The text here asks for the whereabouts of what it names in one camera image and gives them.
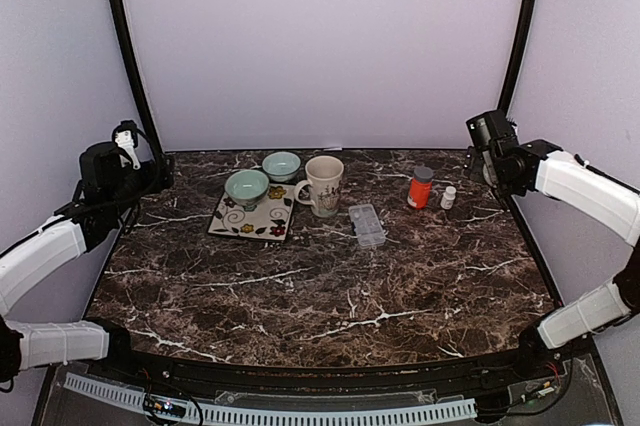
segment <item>ceramic bowl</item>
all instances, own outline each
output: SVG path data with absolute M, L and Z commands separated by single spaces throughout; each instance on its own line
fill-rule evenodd
M 243 169 L 233 173 L 224 185 L 225 192 L 245 209 L 254 207 L 269 189 L 269 178 L 261 171 Z
M 300 158 L 295 154 L 280 151 L 264 158 L 262 169 L 274 183 L 286 183 L 298 173 L 300 164 Z

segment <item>white cable tray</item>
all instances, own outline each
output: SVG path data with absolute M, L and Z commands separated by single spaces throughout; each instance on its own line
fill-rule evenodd
M 142 388 L 121 383 L 107 383 L 97 378 L 74 373 L 67 373 L 64 387 L 103 403 L 144 414 Z M 187 414 L 182 418 L 182 423 L 198 424 L 198 410 L 193 403 L 156 394 L 153 394 L 153 397 L 160 401 L 170 400 L 173 404 L 185 407 Z M 198 400 L 198 403 L 204 415 L 203 424 L 213 426 L 424 426 L 473 419 L 477 416 L 474 399 L 409 408 L 338 412 L 233 408 L 204 400 Z M 170 415 L 156 414 L 158 417 L 178 419 Z

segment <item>pill bottle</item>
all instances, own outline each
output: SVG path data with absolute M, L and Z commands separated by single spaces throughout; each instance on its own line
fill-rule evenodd
M 442 209 L 451 209 L 453 202 L 456 200 L 456 188 L 453 186 L 447 186 L 442 194 L 442 200 L 440 201 L 440 207 Z
M 407 202 L 414 209 L 423 209 L 429 201 L 433 170 L 425 166 L 416 166 L 413 170 L 413 179 L 409 187 Z

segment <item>plastic container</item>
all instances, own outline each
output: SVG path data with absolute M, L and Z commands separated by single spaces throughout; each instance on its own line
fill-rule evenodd
M 451 209 L 453 202 L 456 200 L 456 188 L 453 186 L 447 186 L 442 194 L 442 200 L 440 201 L 440 207 L 442 209 Z
M 351 206 L 349 208 L 349 217 L 360 247 L 371 248 L 379 246 L 387 240 L 373 205 L 358 204 L 357 206 Z
M 425 166 L 416 166 L 413 170 L 413 179 L 407 196 L 407 203 L 414 209 L 423 209 L 429 202 L 433 169 Z

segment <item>square plate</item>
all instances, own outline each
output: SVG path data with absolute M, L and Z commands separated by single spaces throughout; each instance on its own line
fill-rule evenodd
M 295 186 L 270 184 L 269 191 L 253 211 L 245 211 L 227 193 L 222 195 L 208 233 L 263 241 L 284 241 L 289 232 Z

